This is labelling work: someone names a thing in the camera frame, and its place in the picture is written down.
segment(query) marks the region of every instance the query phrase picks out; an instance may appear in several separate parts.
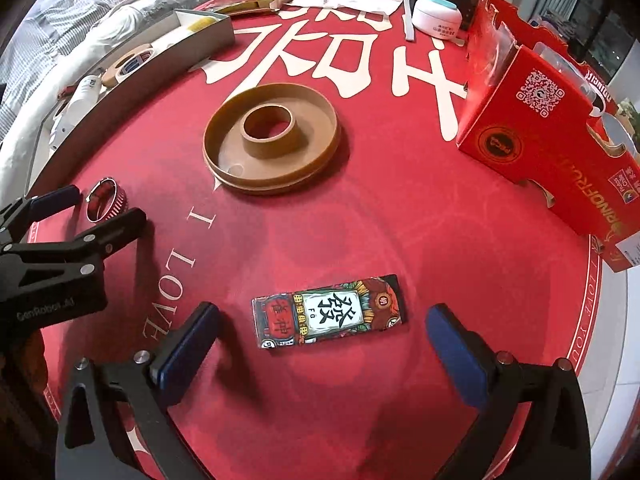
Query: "white chinese character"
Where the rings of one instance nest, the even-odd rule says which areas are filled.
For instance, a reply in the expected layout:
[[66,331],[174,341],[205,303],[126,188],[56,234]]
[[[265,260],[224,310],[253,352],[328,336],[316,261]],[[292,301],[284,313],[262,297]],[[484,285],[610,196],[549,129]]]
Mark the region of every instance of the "white chinese character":
[[290,20],[291,18],[304,16],[308,10],[308,7],[300,7],[297,10],[281,10],[278,13],[278,16],[280,16],[283,20]]
[[[322,22],[323,20],[325,20],[329,13],[335,14],[342,22],[347,22],[356,17],[355,14],[348,14],[346,12],[342,12],[341,10],[321,9],[316,16],[316,22]],[[367,25],[378,32],[382,32],[383,30],[389,30],[390,28],[392,28],[388,14],[384,14],[382,12],[372,12],[371,14],[378,14],[379,16],[382,16],[382,21],[379,22],[377,20],[370,20],[369,18],[367,18],[367,13],[364,10],[360,11],[356,20],[358,22],[367,23]]]
[[[289,54],[285,52],[285,47],[291,41],[311,41],[317,40],[318,38],[322,38],[327,35],[327,32],[312,32],[309,34],[300,34],[298,32],[302,27],[304,27],[309,20],[301,20],[300,22],[296,22],[289,30],[284,33],[284,36],[280,38],[280,41],[276,43],[276,45],[267,53],[266,56],[262,59],[258,66],[255,67],[251,73],[244,78],[235,90],[229,94],[226,100],[231,99],[233,96],[238,95],[240,92],[243,92],[249,88],[253,88],[258,85],[264,75],[267,73],[267,70],[270,69],[271,65],[275,63],[275,61],[280,58],[287,69],[287,74],[290,76],[300,75],[307,70],[313,68],[316,65],[315,61],[311,61],[309,59],[303,59],[298,56],[294,56],[293,54]],[[247,34],[249,32],[260,32],[260,36],[256,38],[251,45],[235,60],[233,61],[211,61],[202,67],[202,69],[207,73],[207,83],[215,83],[219,81],[223,77],[230,75],[231,73],[238,70],[241,66],[243,66],[251,56],[252,52],[258,47],[258,45],[262,42],[262,40],[272,31],[278,28],[280,24],[276,25],[266,25],[264,27],[254,27],[254,28],[246,28],[242,30],[236,30],[236,34]]]
[[[294,56],[289,52],[285,52],[285,48],[291,41],[311,41],[317,40],[327,36],[327,32],[311,32],[308,34],[298,34],[309,20],[301,20],[295,22],[289,27],[283,37],[276,43],[276,45],[264,56],[264,59],[258,63],[252,72],[244,78],[242,81],[226,98],[231,99],[233,96],[238,95],[240,92],[257,86],[273,63],[280,58],[289,76],[297,76],[302,73],[311,70],[316,62],[310,59],[304,59],[298,56]],[[280,27],[280,24],[265,25],[263,27],[252,27],[236,30],[236,34],[251,34],[258,33],[258,36],[250,43],[245,51],[237,58],[231,61],[209,61],[203,65],[202,69],[207,74],[207,83],[215,83],[222,78],[232,74],[240,67],[244,66],[249,60],[251,54],[260,45],[260,43],[276,28]],[[318,62],[318,66],[312,73],[312,77],[315,79],[326,77],[330,79],[338,89],[341,97],[349,98],[364,90],[371,83],[371,76],[369,73],[369,57],[371,54],[371,47],[373,42],[378,37],[377,34],[332,34],[332,42],[329,48],[322,55],[322,58]],[[362,42],[362,54],[360,55],[360,61],[358,68],[355,72],[348,72],[331,66],[332,61],[340,43],[342,40],[361,41]]]
[[320,12],[318,12],[318,15],[316,16],[316,22],[322,22],[329,15],[329,13],[332,13],[338,16],[341,22],[347,22],[356,17],[355,14],[348,14],[346,12],[342,12],[341,10],[320,9]]
[[262,43],[262,40],[264,40],[264,38],[266,38],[274,30],[280,27],[280,25],[280,23],[276,23],[275,25],[241,28],[240,30],[236,30],[236,34],[255,34],[256,32],[258,32],[258,36],[249,44],[244,52],[235,59],[232,59],[231,61],[218,61],[214,59],[202,65],[201,69],[203,69],[204,73],[207,75],[207,84],[212,84],[216,81],[220,81],[222,78],[225,78],[226,76],[238,70],[240,67],[244,66],[244,64],[249,61],[249,58],[251,57],[251,54],[254,53],[254,50],[258,48],[258,45]]
[[431,37],[431,41],[433,42],[433,46],[438,50],[444,50],[444,41],[439,40],[438,38]]
[[[322,59],[318,62],[318,66],[314,70],[311,77],[318,79],[326,77],[334,82],[340,97],[345,99],[353,97],[362,92],[371,83],[371,74],[369,73],[369,57],[371,55],[371,47],[378,37],[377,34],[331,34],[333,38],[329,48],[322,55]],[[342,40],[361,41],[362,54],[358,69],[355,72],[348,72],[340,68],[331,66],[335,54],[338,52],[340,42]]]
[[391,91],[396,97],[403,96],[409,91],[409,76],[433,85],[436,89],[438,114],[440,116],[440,131],[444,140],[453,140],[458,132],[458,118],[453,109],[451,94],[466,99],[466,91],[462,85],[449,81],[445,76],[440,51],[431,50],[429,53],[431,70],[425,72],[406,63],[406,47],[399,46],[394,50],[394,74],[391,81]]

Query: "masking tape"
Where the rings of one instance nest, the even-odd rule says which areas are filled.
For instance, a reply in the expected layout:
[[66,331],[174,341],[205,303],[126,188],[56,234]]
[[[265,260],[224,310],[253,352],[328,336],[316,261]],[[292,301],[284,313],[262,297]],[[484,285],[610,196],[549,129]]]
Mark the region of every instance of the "masking tape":
[[145,50],[152,50],[151,44],[145,43],[127,52],[124,56],[122,56],[119,60],[117,60],[114,64],[112,64],[106,70],[106,72],[102,76],[102,84],[105,85],[107,88],[114,88],[119,83],[118,79],[116,78],[116,74],[120,71],[121,67],[129,59],[139,55]]
[[147,48],[142,52],[139,52],[135,56],[131,56],[123,63],[123,65],[121,65],[121,67],[116,72],[116,81],[118,83],[122,83],[127,77],[129,77],[137,69],[143,66],[153,56],[155,56],[155,54],[156,51],[154,49]]
[[191,23],[191,25],[187,27],[187,30],[191,32],[198,32],[203,28],[209,27],[209,25],[212,25],[213,23],[218,21],[219,20],[217,18],[214,18],[213,16],[204,16],[199,20],[196,20],[195,22]]

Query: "brown plastic container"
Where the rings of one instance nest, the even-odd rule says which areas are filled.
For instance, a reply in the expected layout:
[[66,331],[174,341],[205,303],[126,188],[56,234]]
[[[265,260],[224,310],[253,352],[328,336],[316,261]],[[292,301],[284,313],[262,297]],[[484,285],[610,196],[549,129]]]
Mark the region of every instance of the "brown plastic container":
[[[274,124],[284,129],[269,136]],[[275,194],[324,168],[339,138],[334,107],[322,94],[276,83],[224,103],[207,125],[202,151],[223,184],[250,194]]]

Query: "red label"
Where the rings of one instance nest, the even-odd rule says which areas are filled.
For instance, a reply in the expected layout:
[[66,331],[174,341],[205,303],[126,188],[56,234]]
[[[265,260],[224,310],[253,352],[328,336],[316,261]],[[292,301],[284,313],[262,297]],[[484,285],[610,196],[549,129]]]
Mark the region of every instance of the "red label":
[[633,200],[638,198],[638,192],[634,189],[634,186],[631,185],[627,178],[628,170],[631,170],[631,175],[635,177],[633,170],[631,168],[627,168],[627,171],[620,170],[609,179],[609,182],[612,183],[618,190],[618,193],[620,193],[625,204],[633,202]]
[[293,336],[296,327],[293,323],[292,306],[285,298],[271,300],[264,307],[271,335],[276,339],[288,339]]

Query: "blue lid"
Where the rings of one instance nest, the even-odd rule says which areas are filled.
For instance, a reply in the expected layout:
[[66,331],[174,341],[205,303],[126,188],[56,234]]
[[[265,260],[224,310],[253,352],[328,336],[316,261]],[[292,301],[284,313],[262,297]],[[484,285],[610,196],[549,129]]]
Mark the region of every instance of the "blue lid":
[[447,7],[447,9],[456,10],[456,4],[452,4],[449,0],[431,0],[433,3]]

